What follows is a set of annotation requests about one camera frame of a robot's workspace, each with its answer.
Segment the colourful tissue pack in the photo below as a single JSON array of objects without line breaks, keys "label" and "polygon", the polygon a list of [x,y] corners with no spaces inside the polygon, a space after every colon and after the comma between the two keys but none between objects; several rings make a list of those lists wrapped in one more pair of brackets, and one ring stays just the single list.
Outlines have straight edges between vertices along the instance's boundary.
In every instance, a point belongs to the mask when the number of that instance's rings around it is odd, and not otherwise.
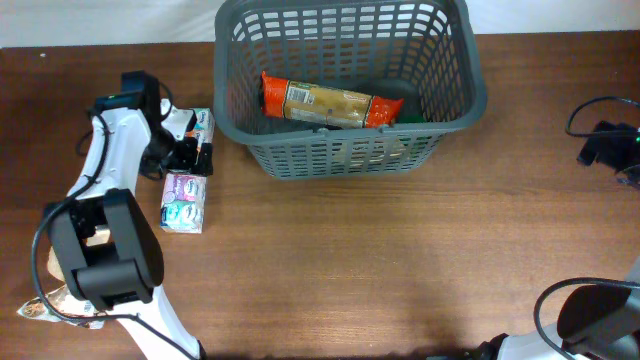
[{"label": "colourful tissue pack", "polygon": [[[193,108],[196,123],[185,137],[213,144],[215,120],[208,108]],[[167,172],[161,202],[160,226],[166,232],[200,234],[204,223],[207,178],[197,174],[197,163],[189,173]]]}]

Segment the red pasta packet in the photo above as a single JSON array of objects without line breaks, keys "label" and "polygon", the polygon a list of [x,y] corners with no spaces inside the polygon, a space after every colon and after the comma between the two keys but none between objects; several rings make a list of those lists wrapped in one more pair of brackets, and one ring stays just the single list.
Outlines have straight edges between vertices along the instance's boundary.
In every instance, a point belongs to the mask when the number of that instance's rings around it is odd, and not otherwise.
[{"label": "red pasta packet", "polygon": [[261,73],[263,114],[288,120],[338,127],[378,128],[395,123],[403,99],[293,81]]}]

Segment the beige snack bag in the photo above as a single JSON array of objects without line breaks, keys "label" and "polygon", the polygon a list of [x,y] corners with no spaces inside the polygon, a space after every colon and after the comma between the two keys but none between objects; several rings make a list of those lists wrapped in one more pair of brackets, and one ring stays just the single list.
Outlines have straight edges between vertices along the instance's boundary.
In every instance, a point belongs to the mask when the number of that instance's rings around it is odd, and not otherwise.
[{"label": "beige snack bag", "polygon": [[[86,238],[84,243],[87,246],[103,245],[109,239],[110,230],[105,225],[99,225],[95,228],[94,235]],[[98,311],[90,301],[78,300],[70,293],[53,247],[49,249],[47,271],[51,276],[63,283],[61,287],[46,294],[46,299],[56,310],[68,317],[103,315],[103,312]],[[38,297],[24,303],[16,313],[18,316],[29,320],[61,322],[61,319],[54,315]]]},{"label": "beige snack bag", "polygon": [[402,159],[407,146],[401,140],[356,141],[351,148],[347,143],[339,143],[332,148],[332,164],[362,168],[364,165],[386,165]]}]

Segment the green lidded seasoning jar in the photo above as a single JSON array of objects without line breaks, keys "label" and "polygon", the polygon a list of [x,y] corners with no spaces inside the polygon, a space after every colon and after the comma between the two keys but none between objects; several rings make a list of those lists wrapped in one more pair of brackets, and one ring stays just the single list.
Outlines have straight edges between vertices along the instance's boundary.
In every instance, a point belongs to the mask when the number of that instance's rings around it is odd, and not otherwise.
[{"label": "green lidded seasoning jar", "polygon": [[[401,125],[401,124],[422,124],[425,123],[426,120],[421,114],[405,114],[399,115],[395,120],[393,125]],[[418,136],[416,133],[411,134],[401,134],[397,137],[392,145],[394,147],[406,147],[406,146],[419,146],[424,145],[429,142],[430,138],[428,136]]]}]

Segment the grey plastic basket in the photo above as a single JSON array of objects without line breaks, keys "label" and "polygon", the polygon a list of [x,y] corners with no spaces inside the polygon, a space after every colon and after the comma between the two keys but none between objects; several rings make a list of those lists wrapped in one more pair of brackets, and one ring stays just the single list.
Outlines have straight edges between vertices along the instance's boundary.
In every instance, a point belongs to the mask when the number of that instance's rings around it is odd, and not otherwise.
[{"label": "grey plastic basket", "polygon": [[[227,1],[215,17],[217,125],[279,179],[400,173],[483,115],[487,92],[462,1]],[[422,124],[338,130],[263,114],[261,73],[403,99]],[[332,148],[428,136],[386,165],[334,166]]]}]

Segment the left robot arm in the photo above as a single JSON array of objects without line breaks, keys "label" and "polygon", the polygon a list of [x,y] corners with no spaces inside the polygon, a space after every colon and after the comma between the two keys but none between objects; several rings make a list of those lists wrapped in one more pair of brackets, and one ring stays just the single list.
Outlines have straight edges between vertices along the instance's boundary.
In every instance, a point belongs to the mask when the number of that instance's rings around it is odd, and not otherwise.
[{"label": "left robot arm", "polygon": [[[87,114],[93,130],[82,172],[66,197],[46,208],[33,238],[38,298],[72,325],[119,322],[149,359],[204,359],[166,296],[161,245],[135,198],[140,176],[211,175],[211,146],[186,135],[197,115],[176,108],[169,88],[143,70],[123,73],[120,91],[97,98]],[[46,297],[35,264],[43,236],[71,296],[89,302],[94,315],[72,315]]]}]

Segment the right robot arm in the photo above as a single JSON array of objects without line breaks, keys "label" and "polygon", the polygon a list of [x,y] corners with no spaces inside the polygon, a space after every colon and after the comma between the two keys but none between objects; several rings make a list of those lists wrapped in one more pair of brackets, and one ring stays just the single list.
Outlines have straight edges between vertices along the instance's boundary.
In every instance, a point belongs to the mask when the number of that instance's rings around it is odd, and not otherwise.
[{"label": "right robot arm", "polygon": [[[639,187],[639,130],[599,122],[577,160],[602,163],[621,173],[621,183]],[[567,297],[557,321],[544,326],[540,310],[546,298],[564,287]],[[547,288],[534,305],[536,330],[502,334],[463,355],[465,359],[637,359],[639,357],[639,264],[623,280],[571,278]]]}]

